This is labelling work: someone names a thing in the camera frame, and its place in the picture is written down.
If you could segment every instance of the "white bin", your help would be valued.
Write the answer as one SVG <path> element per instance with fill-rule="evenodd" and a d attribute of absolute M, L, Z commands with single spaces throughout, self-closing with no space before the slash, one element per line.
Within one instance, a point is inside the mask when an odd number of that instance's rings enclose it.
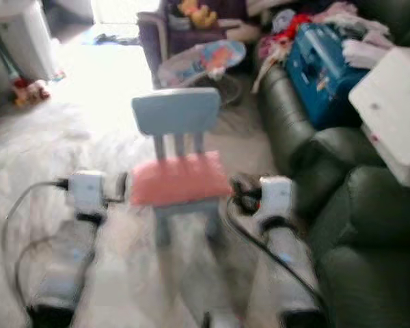
<path fill-rule="evenodd" d="M 50 31 L 38 0 L 1 0 L 0 37 L 24 77 L 51 80 L 58 73 Z"/>

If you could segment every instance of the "pink seat cushion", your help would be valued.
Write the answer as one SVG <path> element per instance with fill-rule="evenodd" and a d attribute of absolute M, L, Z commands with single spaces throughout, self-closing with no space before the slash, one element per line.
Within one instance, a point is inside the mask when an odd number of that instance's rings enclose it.
<path fill-rule="evenodd" d="M 153 161 L 132 174 L 134 205 L 167 206 L 231 194 L 218 152 Z"/>

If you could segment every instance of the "pile of clothes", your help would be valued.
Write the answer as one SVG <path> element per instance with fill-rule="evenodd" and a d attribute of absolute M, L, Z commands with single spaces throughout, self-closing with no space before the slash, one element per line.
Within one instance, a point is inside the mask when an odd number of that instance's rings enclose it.
<path fill-rule="evenodd" d="M 264 59 L 252 88 L 258 91 L 261 79 L 274 64 L 283 64 L 290 53 L 299 25 L 320 23 L 333 25 L 345 36 L 342 43 L 345 61 L 355 68 L 373 68 L 394 44 L 389 28 L 379 22 L 359 17 L 352 3 L 335 2 L 325 11 L 309 15 L 291 9 L 279 12 L 273 19 L 273 35 L 260 41 L 259 56 Z"/>

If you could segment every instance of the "green leather sofa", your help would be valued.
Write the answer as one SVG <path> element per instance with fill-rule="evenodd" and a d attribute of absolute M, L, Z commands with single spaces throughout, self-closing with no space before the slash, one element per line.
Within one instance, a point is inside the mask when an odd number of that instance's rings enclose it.
<path fill-rule="evenodd" d="M 388 25 L 396 44 L 410 46 L 410 0 L 354 2 L 362 16 Z M 260 65 L 254 55 L 254 68 L 258 70 Z M 352 168 L 384 166 L 358 128 L 316 131 L 291 80 L 278 65 L 260 84 L 258 109 L 278 172 L 298 185 L 296 210 L 302 217 L 314 218 Z"/>
<path fill-rule="evenodd" d="M 388 169 L 354 169 L 308 242 L 331 328 L 410 328 L 410 189 Z"/>

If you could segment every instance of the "blue bag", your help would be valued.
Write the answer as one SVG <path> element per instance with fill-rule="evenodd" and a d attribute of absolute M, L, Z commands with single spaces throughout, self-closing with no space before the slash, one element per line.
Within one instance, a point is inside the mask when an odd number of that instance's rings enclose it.
<path fill-rule="evenodd" d="M 342 37 L 331 27 L 302 24 L 286 70 L 314 128 L 361 124 L 348 93 L 368 70 L 352 68 L 345 62 Z"/>

